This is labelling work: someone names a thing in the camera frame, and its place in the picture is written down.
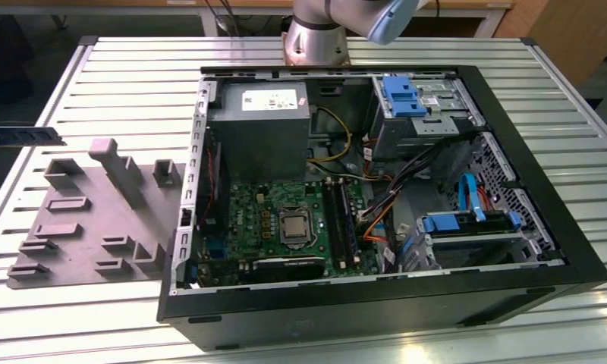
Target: ram slot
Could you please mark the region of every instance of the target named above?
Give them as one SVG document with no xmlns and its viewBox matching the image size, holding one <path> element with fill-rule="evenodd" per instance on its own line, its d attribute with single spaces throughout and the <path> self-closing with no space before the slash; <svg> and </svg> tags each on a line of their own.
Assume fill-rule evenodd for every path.
<svg viewBox="0 0 607 364">
<path fill-rule="evenodd" d="M 338 183 L 334 186 L 334 193 L 337 195 L 337 214 L 340 217 L 341 224 L 341 236 L 344 237 L 344 250 L 345 250 L 345 261 L 349 265 L 358 263 L 357 257 L 357 239 L 354 237 L 354 226 L 353 216 L 350 214 L 350 205 L 348 201 L 348 193 L 345 192 L 345 185 Z"/>
<path fill-rule="evenodd" d="M 328 228 L 328 241 L 330 243 L 332 265 L 345 268 L 345 244 L 341 235 L 341 217 L 337 215 L 340 201 L 334 198 L 332 181 L 324 182 L 321 198 L 324 199 L 325 226 Z"/>
</svg>

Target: gray base plate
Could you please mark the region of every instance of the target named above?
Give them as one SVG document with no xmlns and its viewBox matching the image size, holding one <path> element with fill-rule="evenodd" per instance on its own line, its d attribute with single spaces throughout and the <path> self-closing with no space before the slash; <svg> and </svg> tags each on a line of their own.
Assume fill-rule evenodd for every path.
<svg viewBox="0 0 607 364">
<path fill-rule="evenodd" d="M 175 166 L 182 176 L 184 165 Z M 83 174 L 70 176 L 77 190 L 61 193 L 49 188 L 9 270 L 9 288 L 158 279 L 177 226 L 181 185 L 158 188 L 153 166 L 141 165 L 138 169 L 146 203 L 134 210 L 101 167 L 82 168 Z"/>
</svg>

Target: white label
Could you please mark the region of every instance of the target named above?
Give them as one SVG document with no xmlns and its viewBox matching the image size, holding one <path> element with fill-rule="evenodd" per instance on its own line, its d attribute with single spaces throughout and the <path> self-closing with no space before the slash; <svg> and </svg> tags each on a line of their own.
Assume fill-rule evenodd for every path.
<svg viewBox="0 0 607 364">
<path fill-rule="evenodd" d="M 397 227 L 397 230 L 396 230 L 396 234 L 397 235 L 406 235 L 408 233 L 408 229 L 409 229 L 409 226 L 406 224 L 400 224 L 400 226 Z"/>
<path fill-rule="evenodd" d="M 509 8 L 509 4 L 503 2 L 491 2 L 485 5 L 488 8 Z"/>
<path fill-rule="evenodd" d="M 364 159 L 370 162 L 373 151 L 370 148 L 364 148 Z"/>
<path fill-rule="evenodd" d="M 420 98 L 420 103 L 422 105 L 437 105 L 437 100 L 435 97 L 421 97 Z"/>
<path fill-rule="evenodd" d="M 296 90 L 252 89 L 242 92 L 242 111 L 296 110 Z"/>
<path fill-rule="evenodd" d="M 396 255 L 393 254 L 393 252 L 390 251 L 390 249 L 388 249 L 388 246 L 384 248 L 382 255 L 384 255 L 384 258 L 386 259 L 386 261 L 388 261 L 390 264 L 394 264 L 394 263 L 396 263 Z"/>
</svg>

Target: slotted metal table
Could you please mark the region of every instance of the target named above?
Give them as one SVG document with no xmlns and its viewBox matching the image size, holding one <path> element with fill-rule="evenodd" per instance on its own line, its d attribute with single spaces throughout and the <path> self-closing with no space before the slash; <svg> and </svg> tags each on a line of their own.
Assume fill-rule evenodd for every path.
<svg viewBox="0 0 607 364">
<path fill-rule="evenodd" d="M 349 40 L 353 64 L 472 64 L 607 264 L 607 126 L 536 46 L 517 39 Z M 496 326 L 205 354 L 155 323 L 159 281 L 10 290 L 6 269 L 39 207 L 51 158 L 94 165 L 113 137 L 138 165 L 186 160 L 198 68 L 282 64 L 277 38 L 99 38 L 78 46 L 39 126 L 67 146 L 25 148 L 0 190 L 0 360 L 130 362 L 601 362 L 607 284 Z"/>
</svg>

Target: blue cable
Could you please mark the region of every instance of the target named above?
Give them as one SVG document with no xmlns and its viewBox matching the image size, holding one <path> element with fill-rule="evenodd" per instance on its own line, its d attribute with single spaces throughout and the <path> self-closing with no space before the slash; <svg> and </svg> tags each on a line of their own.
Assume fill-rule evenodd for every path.
<svg viewBox="0 0 607 364">
<path fill-rule="evenodd" d="M 476 221 L 485 221 L 485 215 L 483 214 L 481 204 L 479 201 L 479 194 L 476 193 L 476 179 L 472 173 L 461 174 L 459 179 L 459 210 L 468 210 L 465 201 L 465 187 L 467 195 L 469 196 L 469 204 L 472 205 L 472 211 L 475 212 Z"/>
</svg>

